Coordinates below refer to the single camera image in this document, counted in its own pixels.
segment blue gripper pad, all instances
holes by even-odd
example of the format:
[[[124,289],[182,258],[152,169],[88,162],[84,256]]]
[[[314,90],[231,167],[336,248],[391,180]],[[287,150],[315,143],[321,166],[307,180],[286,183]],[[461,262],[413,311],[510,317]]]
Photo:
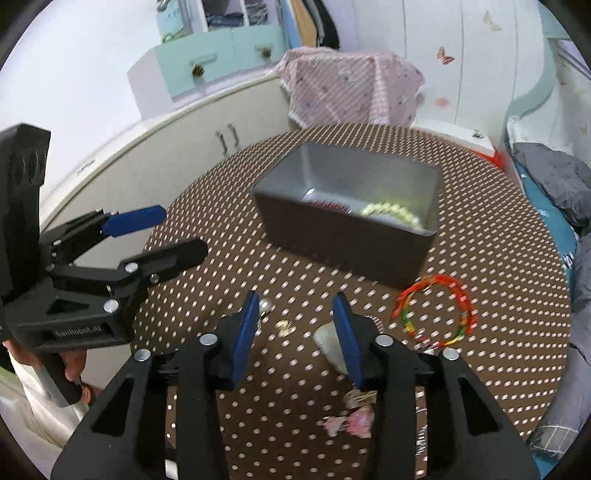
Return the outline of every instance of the blue gripper pad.
[[[252,343],[255,339],[257,324],[259,320],[259,297],[253,291],[246,296],[242,305],[240,331],[234,343],[232,351],[232,375],[230,381],[238,385],[246,373],[248,355],[251,352]]]
[[[339,293],[333,298],[333,321],[339,337],[340,349],[345,358],[348,376],[355,384],[355,388],[361,388],[365,381],[365,375],[361,369],[359,344],[351,327],[351,315],[353,314],[349,302],[343,293]]]
[[[122,236],[159,225],[166,220],[160,205],[112,215],[103,225],[103,235]]]

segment gray box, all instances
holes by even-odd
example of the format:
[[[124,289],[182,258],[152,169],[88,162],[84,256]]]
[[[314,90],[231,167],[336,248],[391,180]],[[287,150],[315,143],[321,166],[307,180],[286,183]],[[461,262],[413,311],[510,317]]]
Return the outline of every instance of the gray box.
[[[439,226],[441,171],[402,155],[305,144],[254,186],[268,239],[287,250],[396,288],[415,282]],[[333,202],[339,210],[314,205]],[[412,228],[370,203],[397,204]]]

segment round table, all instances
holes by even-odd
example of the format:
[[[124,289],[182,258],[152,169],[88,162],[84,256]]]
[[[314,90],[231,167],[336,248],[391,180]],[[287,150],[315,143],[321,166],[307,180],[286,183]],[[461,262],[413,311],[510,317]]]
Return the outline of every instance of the round table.
[[[396,291],[265,239],[251,187],[305,142],[403,154],[441,167],[440,228],[422,274],[445,273],[467,284],[478,326],[458,347],[526,437],[558,388],[566,359],[569,293],[558,253],[535,209],[493,164],[413,129],[349,124],[287,133],[241,150],[195,181],[146,248],[198,236],[209,244],[209,256],[150,292],[137,314],[133,349],[172,351],[211,331],[255,290],[274,308],[255,339],[247,377],[236,391],[219,393],[232,477],[362,478],[369,440],[346,432],[330,438],[322,427],[324,417],[342,414],[352,384],[328,363],[313,333],[331,321],[332,297],[343,290],[355,312],[380,318],[398,339],[405,335],[400,319],[389,319]],[[415,325],[431,337],[454,332],[459,312],[448,291],[434,286],[417,294],[412,308]],[[276,325],[283,319],[295,326],[284,338]],[[420,392],[417,398],[420,407]],[[173,389],[168,403],[166,431],[174,443]],[[417,455],[417,476],[424,474],[424,455]]]

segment red butterfly decal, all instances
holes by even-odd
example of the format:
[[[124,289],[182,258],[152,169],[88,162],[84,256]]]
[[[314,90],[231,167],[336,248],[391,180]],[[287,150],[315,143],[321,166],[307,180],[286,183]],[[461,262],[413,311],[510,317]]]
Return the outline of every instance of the red butterfly decal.
[[[447,65],[448,63],[451,63],[455,60],[454,57],[448,57],[445,55],[445,48],[443,47],[441,47],[437,52],[437,58],[441,60],[441,63],[443,63],[444,65]]]

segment silver screw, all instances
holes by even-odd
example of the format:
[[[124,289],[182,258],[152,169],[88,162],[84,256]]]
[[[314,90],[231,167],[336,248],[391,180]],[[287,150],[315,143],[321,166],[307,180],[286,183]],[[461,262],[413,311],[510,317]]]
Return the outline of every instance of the silver screw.
[[[131,263],[128,263],[128,264],[125,266],[125,271],[126,271],[127,273],[133,273],[133,272],[137,272],[137,271],[138,271],[138,268],[139,268],[139,267],[138,267],[138,264],[137,264],[137,263],[135,263],[135,262],[131,262]]]
[[[138,362],[145,362],[151,356],[152,354],[150,353],[150,350],[146,350],[145,348],[142,348],[134,353],[134,359]]]
[[[378,335],[375,338],[375,343],[379,346],[392,346],[394,339],[390,335]]]
[[[264,317],[273,309],[273,304],[269,299],[261,299],[259,302],[259,315]]]
[[[201,337],[199,337],[199,343],[205,346],[215,345],[217,343],[217,335],[214,333],[206,333],[205,335],[201,335]]]
[[[103,305],[103,310],[107,313],[115,313],[119,310],[119,302],[115,299],[110,299]]]
[[[448,360],[451,360],[452,362],[454,360],[457,360],[458,358],[460,358],[460,354],[457,352],[457,350],[455,348],[446,348],[443,351],[443,356],[444,356],[444,358],[447,358]]]

